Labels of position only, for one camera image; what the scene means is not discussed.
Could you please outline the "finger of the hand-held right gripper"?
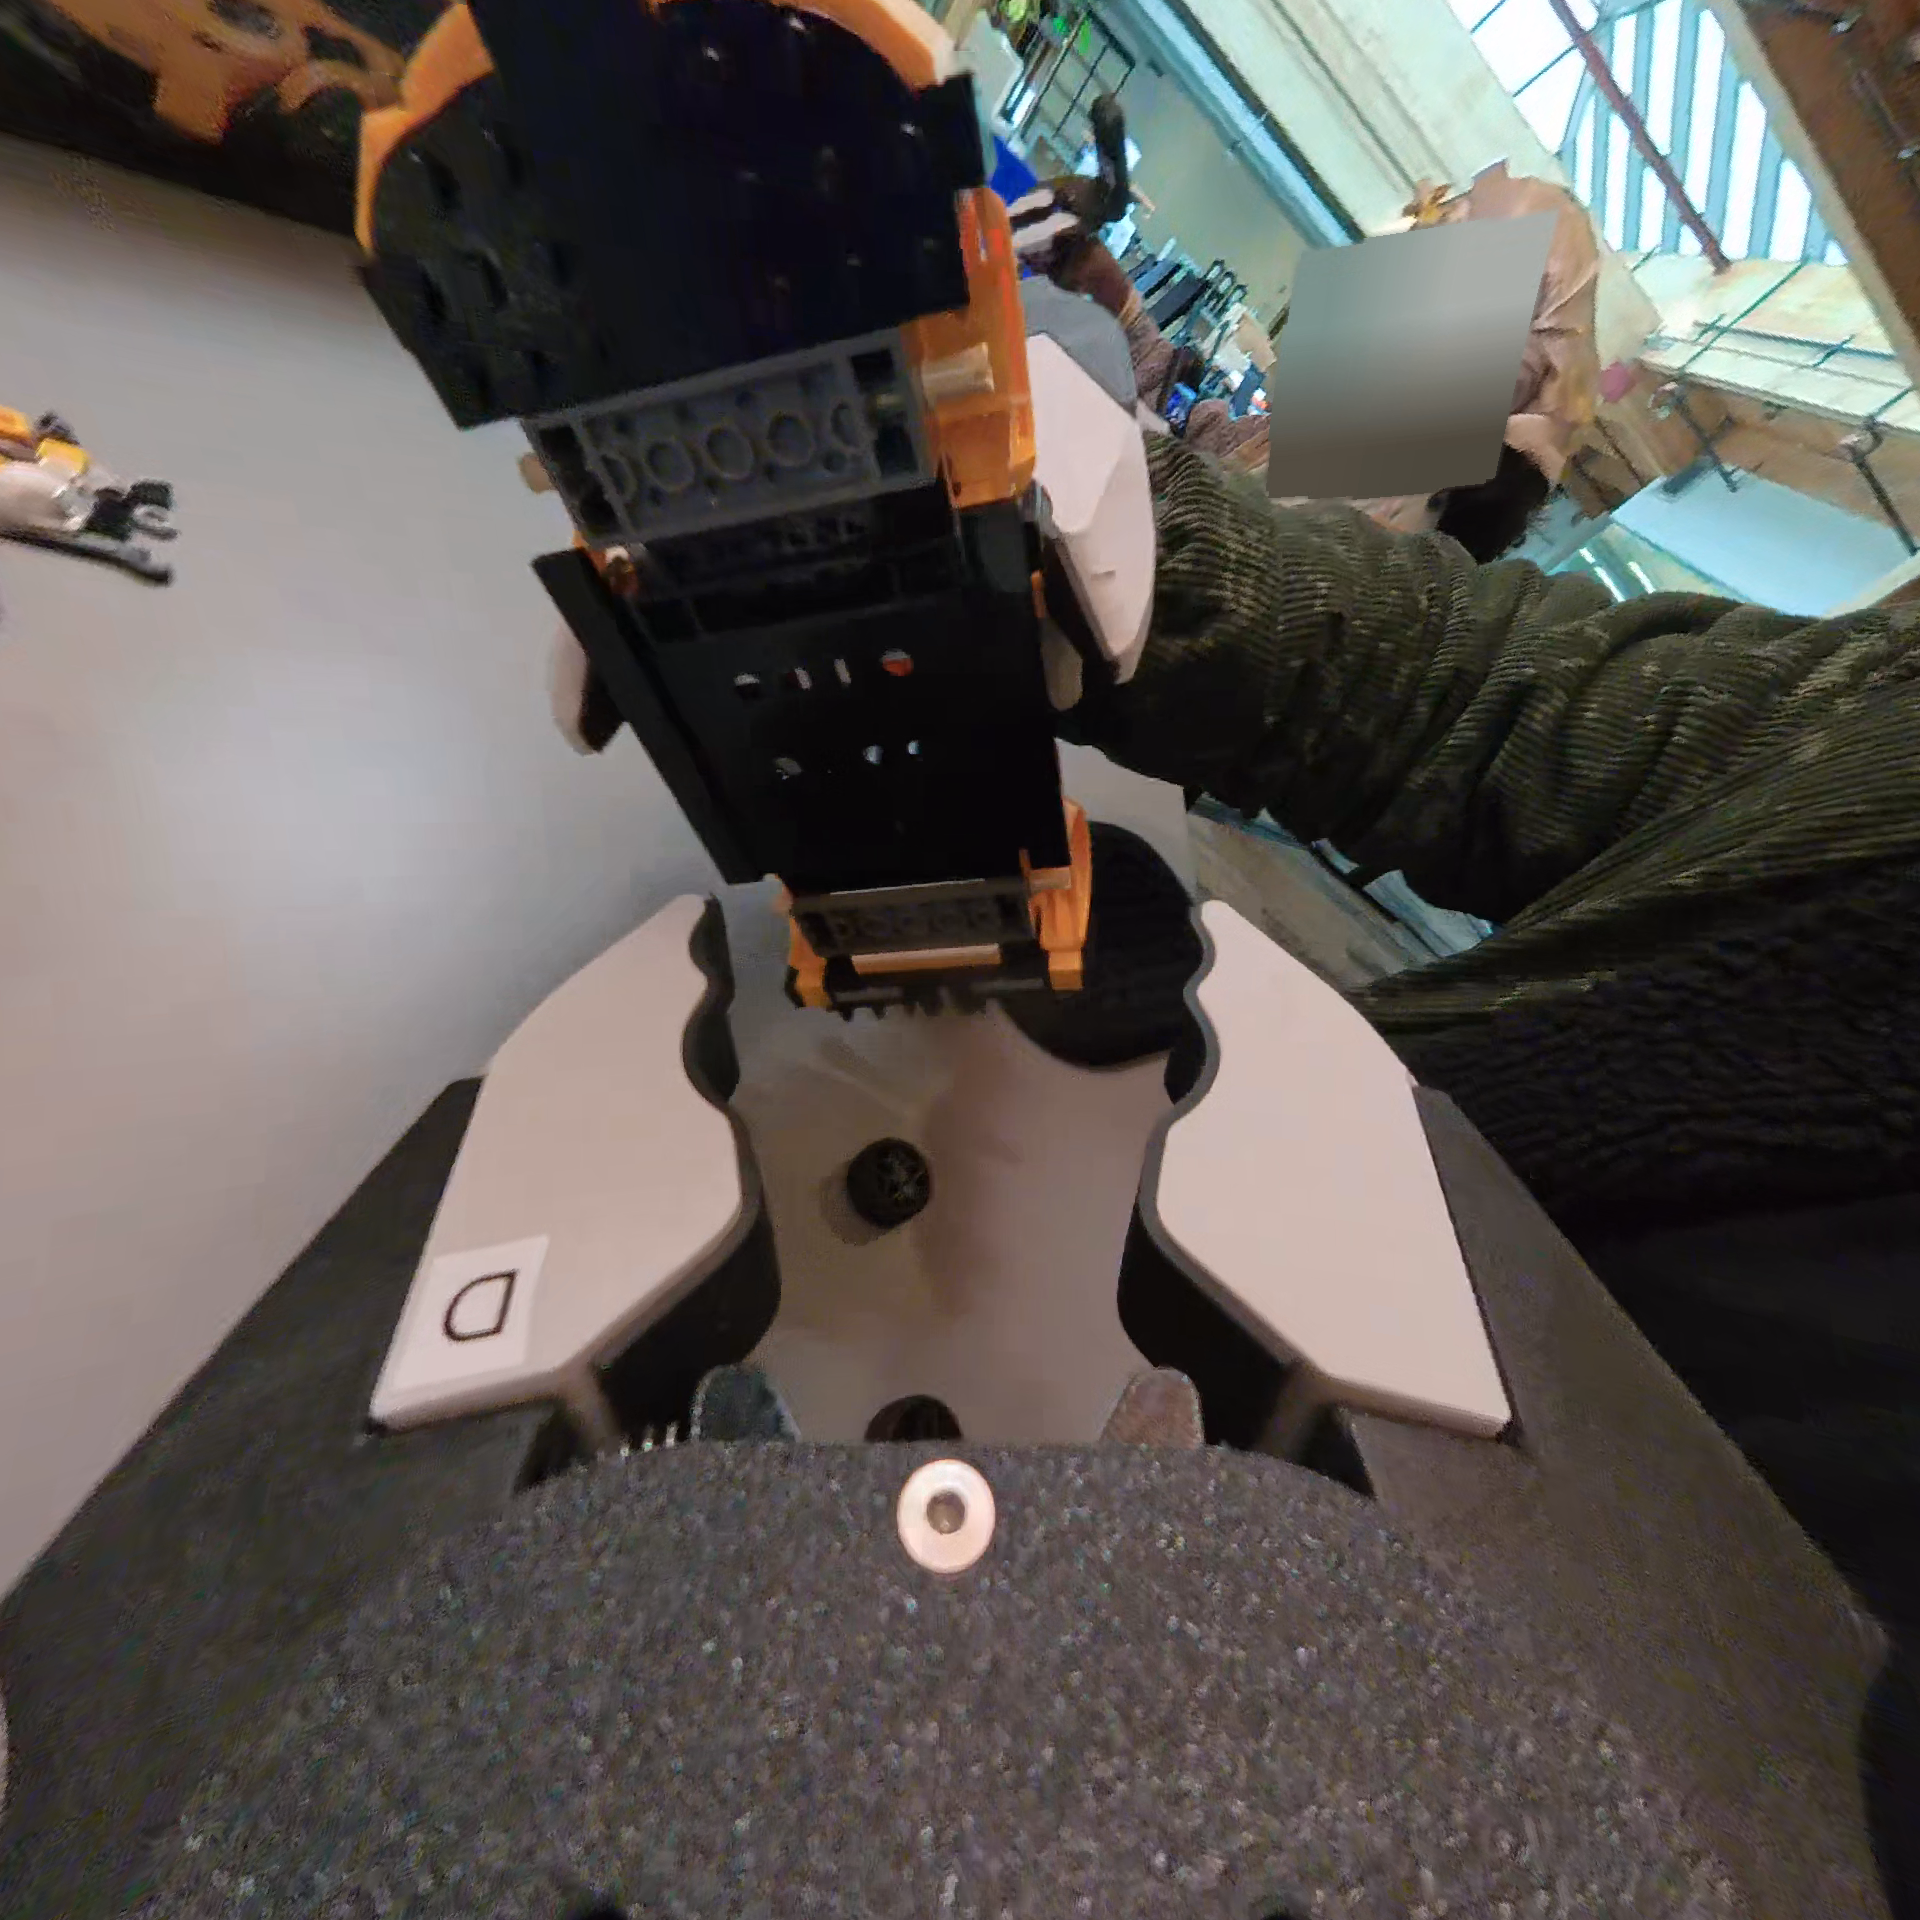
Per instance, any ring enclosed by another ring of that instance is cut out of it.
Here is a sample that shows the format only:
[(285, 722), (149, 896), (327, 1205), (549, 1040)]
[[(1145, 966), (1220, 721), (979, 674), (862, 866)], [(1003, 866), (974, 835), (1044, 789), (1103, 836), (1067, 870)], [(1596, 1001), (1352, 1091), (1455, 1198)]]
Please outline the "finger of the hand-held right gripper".
[(600, 755), (625, 724), (567, 621), (558, 624), (549, 651), (549, 701), (563, 738), (576, 755)]
[(1071, 352), (1032, 331), (1027, 368), (1038, 432), (1039, 657), (1051, 708), (1128, 681), (1156, 594), (1158, 532), (1145, 428), (1118, 384), (1121, 350)]

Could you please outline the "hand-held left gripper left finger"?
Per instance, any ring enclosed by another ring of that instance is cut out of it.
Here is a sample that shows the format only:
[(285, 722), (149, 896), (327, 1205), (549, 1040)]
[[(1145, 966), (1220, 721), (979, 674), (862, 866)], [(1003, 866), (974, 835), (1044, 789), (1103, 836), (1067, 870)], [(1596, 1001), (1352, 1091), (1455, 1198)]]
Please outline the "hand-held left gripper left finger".
[(488, 1066), (377, 1372), (382, 1434), (551, 1409), (585, 1449), (693, 1435), (782, 1283), (733, 1110), (721, 907), (678, 896), (553, 989)]

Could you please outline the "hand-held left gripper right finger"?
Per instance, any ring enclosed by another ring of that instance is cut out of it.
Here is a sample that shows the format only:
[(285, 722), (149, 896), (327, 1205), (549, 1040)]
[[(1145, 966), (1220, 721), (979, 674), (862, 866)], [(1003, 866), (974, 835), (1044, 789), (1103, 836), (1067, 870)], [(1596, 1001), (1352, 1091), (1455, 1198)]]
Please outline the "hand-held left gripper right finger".
[(1513, 1425), (1417, 1085), (1355, 1008), (1239, 910), (1200, 966), (1126, 1233), (1125, 1334), (1205, 1442), (1303, 1456), (1335, 1412), (1494, 1442)]

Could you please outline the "orange lego car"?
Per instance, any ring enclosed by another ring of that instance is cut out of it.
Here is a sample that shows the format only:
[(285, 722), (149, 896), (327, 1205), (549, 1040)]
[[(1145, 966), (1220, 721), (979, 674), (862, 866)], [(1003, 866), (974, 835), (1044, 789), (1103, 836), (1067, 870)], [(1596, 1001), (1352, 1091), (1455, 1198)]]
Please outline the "orange lego car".
[(798, 1005), (1085, 984), (1038, 432), (974, 82), (915, 5), (451, 5), (358, 136), (363, 282)]

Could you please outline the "person's right forearm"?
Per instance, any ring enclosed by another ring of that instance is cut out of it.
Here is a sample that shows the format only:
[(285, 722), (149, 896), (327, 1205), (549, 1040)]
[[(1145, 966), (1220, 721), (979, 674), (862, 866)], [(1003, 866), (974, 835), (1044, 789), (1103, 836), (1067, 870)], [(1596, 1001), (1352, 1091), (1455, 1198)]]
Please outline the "person's right forearm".
[(1776, 907), (1891, 891), (1912, 928), (1915, 609), (1615, 602), (1143, 451), (1145, 646), (1064, 728), (1494, 928), (1373, 989), (1381, 1027), (1582, 1000)]

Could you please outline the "pile of small lego parts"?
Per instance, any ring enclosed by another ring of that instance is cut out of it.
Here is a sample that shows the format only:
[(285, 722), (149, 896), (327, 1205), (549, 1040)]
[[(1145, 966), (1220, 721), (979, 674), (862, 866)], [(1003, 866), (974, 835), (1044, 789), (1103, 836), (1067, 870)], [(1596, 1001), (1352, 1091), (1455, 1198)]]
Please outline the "pile of small lego parts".
[(3, 410), (3, 540), (165, 587), (175, 570), (159, 549), (175, 538), (171, 483), (117, 476), (57, 414)]

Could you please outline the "black lego box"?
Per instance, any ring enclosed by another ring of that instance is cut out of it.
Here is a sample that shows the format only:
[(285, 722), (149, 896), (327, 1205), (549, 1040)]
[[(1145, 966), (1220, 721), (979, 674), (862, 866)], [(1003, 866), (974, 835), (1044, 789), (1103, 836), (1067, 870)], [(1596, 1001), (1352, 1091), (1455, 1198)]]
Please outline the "black lego box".
[(443, 2), (5, 2), (3, 130), (348, 233), (356, 138)]

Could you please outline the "black mesh chair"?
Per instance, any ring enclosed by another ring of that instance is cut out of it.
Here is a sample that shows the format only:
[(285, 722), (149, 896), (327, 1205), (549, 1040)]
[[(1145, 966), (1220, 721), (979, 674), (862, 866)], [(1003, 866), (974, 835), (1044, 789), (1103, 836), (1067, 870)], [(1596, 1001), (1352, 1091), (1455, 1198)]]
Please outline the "black mesh chair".
[(1140, 835), (1092, 822), (1091, 853), (1083, 985), (1047, 1008), (1041, 1048), (1067, 1066), (1109, 1070), (1180, 1045), (1201, 945), (1192, 898)]

